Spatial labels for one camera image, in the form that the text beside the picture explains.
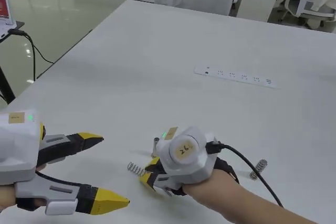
display screen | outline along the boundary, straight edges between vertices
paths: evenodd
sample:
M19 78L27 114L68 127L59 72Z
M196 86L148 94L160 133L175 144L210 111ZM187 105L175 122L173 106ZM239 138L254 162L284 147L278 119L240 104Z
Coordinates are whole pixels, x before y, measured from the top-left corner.
M0 18L9 18L6 0L0 0Z

electrical outlet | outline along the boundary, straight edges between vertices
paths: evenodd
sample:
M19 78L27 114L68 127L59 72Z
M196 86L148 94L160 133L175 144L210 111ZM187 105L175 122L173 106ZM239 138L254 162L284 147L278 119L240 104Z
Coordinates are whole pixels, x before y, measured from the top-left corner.
M266 79L263 77L251 76L246 73L239 72L224 72L216 68L211 67L196 67L194 73L201 74L204 76L217 77L225 80L238 81L243 83L249 83L258 86L264 86L269 88L277 88L275 82L271 79Z

office floor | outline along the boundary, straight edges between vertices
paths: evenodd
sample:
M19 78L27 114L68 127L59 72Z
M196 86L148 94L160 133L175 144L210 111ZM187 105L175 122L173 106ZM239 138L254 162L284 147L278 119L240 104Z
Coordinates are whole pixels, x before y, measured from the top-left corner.
M15 19L26 23L22 30L30 34L45 58L55 61L124 1L10 0L10 5ZM37 75L49 65L38 55ZM11 36L1 43L0 66L15 95L20 95L33 79L29 41ZM0 101L0 109L5 106L5 102Z

black cable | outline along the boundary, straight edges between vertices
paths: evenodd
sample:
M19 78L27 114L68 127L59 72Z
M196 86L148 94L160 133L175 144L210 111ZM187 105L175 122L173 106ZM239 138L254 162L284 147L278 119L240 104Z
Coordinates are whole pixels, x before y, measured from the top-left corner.
M26 39L29 40L30 44L32 45L32 50L33 50L33 81L36 81L36 52L35 49L39 52L39 54L41 55L41 57L48 63L50 64L54 64L54 62L47 60L46 58L44 58L44 56L41 54L40 50L38 50L38 48L34 45L34 42L31 38L31 36L26 33L25 31L19 30L19 29L10 29L8 31L9 34L12 35L19 35L19 36L24 36Z
M233 147L226 145L226 144L220 144L220 147L222 149L228 149L230 151L232 151L233 153L235 153L237 156L239 156L258 176L258 178L260 179L260 181L265 185L265 187L269 190L269 192L272 194L272 196L274 197L275 201L278 203L278 205L280 207L283 207L281 201L279 200L278 196L275 194L275 192L272 190L272 188L267 184L267 182L264 180L264 178L261 176L261 174L256 170L256 168L254 167L254 165L239 151L237 151L236 149L234 149Z
M33 81L36 81L36 52L35 52L34 42L28 34L24 35L24 37L26 39L28 39L29 42L32 45L32 49L33 49Z
M35 49L38 51L38 53L41 55L42 59L44 59L46 62L50 63L50 64L54 64L54 62L50 61L50 60L47 60L46 58L44 58L44 56L41 54L40 50L38 50L38 48L35 46L34 44L34 47Z

hand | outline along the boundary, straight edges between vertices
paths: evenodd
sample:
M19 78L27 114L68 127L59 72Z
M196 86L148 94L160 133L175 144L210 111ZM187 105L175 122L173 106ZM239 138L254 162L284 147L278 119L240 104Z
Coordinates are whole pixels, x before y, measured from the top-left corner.
M38 167L36 170L40 171L45 167L46 165L43 165L41 167ZM0 186L0 212L6 209L7 207L16 205L15 201L16 196L14 185ZM36 199L35 204L38 206L43 206L45 202L42 199Z

